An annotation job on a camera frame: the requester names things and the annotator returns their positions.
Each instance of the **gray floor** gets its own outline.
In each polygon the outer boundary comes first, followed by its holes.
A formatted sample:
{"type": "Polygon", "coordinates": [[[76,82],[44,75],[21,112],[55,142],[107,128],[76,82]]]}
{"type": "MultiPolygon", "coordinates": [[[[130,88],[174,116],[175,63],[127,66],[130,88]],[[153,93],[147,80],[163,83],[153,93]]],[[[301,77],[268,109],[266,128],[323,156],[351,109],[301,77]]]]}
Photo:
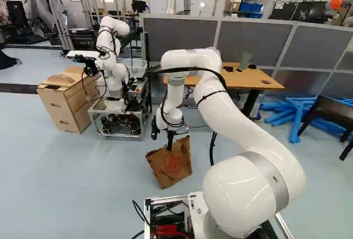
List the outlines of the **gray floor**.
{"type": "Polygon", "coordinates": [[[0,83],[39,84],[48,76],[55,75],[67,67],[78,65],[60,56],[60,50],[4,49],[10,57],[23,63],[0,71],[0,83]]]}
{"type": "MultiPolygon", "coordinates": [[[[25,56],[22,70],[0,71],[0,82],[38,83],[71,65],[47,52],[25,56]],[[32,72],[32,66],[40,70],[32,72]]],[[[207,127],[190,133],[192,176],[160,190],[145,155],[163,146],[165,134],[153,141],[147,126],[143,141],[122,141],[102,138],[90,126],[76,135],[55,129],[37,95],[0,93],[0,101],[0,238],[131,238],[143,227],[132,199],[142,204],[152,196],[201,190],[210,167],[207,127]]],[[[197,110],[183,113],[189,125],[204,124],[197,110]]],[[[290,125],[260,126],[296,155],[307,174],[304,194],[282,212],[294,237],[351,238],[353,154],[338,159],[345,144],[309,127],[293,145],[287,140],[290,125]]],[[[236,143],[217,138],[215,162],[239,152],[236,143]]]]}

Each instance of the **black chair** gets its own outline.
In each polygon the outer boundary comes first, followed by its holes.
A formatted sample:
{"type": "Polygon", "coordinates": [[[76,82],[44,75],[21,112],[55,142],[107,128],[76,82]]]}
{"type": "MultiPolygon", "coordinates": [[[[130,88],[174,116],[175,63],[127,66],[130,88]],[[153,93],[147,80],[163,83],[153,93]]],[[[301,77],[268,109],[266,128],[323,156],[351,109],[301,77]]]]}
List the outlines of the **black chair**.
{"type": "Polygon", "coordinates": [[[20,1],[7,1],[6,6],[9,12],[9,18],[15,31],[7,39],[9,43],[15,44],[34,44],[44,41],[40,35],[33,34],[24,12],[23,4],[20,1]]]}
{"type": "MultiPolygon", "coordinates": [[[[298,130],[298,136],[307,128],[314,118],[323,118],[343,127],[346,131],[341,137],[341,142],[345,142],[353,131],[353,108],[337,102],[331,98],[319,95],[309,112],[303,118],[303,125],[298,130]]],[[[353,148],[353,141],[348,144],[340,156],[343,161],[353,148]]]]}

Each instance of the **gray partition panel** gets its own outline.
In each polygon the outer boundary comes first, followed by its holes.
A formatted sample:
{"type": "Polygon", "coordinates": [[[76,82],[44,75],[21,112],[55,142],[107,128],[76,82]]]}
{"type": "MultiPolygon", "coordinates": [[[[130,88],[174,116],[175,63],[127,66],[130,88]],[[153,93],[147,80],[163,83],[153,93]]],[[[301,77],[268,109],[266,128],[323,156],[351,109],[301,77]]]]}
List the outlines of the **gray partition panel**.
{"type": "Polygon", "coordinates": [[[338,64],[337,69],[353,70],[353,51],[346,52],[340,64],[338,64]]]}
{"type": "Polygon", "coordinates": [[[217,48],[226,62],[239,62],[248,52],[251,63],[275,66],[291,29],[292,25],[222,22],[217,48]]]}
{"type": "Polygon", "coordinates": [[[280,94],[290,97],[311,97],[319,93],[329,72],[278,70],[275,80],[286,89],[269,91],[269,94],[280,94]]]}
{"type": "Polygon", "coordinates": [[[281,66],[331,69],[352,36],[349,31],[298,26],[281,66]]]}
{"type": "Polygon", "coordinates": [[[148,32],[150,61],[161,61],[168,50],[211,47],[215,39],[217,21],[144,18],[148,32]]]}
{"type": "Polygon", "coordinates": [[[353,98],[353,74],[352,73],[334,73],[324,90],[323,95],[328,95],[330,97],[348,97],[353,98]]]}

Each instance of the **desk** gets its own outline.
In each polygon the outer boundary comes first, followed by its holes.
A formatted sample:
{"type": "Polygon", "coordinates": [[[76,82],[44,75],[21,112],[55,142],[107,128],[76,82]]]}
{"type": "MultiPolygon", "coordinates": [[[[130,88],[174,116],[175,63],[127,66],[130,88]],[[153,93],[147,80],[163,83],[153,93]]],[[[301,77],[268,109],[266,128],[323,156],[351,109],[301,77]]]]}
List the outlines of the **desk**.
{"type": "MultiPolygon", "coordinates": [[[[236,71],[239,67],[237,62],[224,62],[223,66],[234,67],[233,72],[227,72],[222,68],[221,74],[227,83],[228,88],[247,88],[250,89],[249,96],[244,104],[243,113],[249,116],[255,104],[255,101],[262,90],[285,89],[283,85],[276,82],[260,69],[245,69],[242,72],[236,71]]],[[[199,82],[199,76],[187,76],[185,86],[196,86],[199,82]]],[[[164,76],[164,84],[168,83],[168,77],[164,76]]]]}

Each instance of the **paper bag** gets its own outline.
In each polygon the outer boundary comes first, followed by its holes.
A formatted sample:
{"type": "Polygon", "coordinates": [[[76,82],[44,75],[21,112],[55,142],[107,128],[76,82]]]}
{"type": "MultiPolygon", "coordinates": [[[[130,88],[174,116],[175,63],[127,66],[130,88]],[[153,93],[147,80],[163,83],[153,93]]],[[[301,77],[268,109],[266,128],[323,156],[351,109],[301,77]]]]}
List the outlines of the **paper bag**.
{"type": "Polygon", "coordinates": [[[173,143],[172,150],[167,146],[146,154],[159,186],[171,187],[176,182],[192,174],[189,136],[173,143]]]}

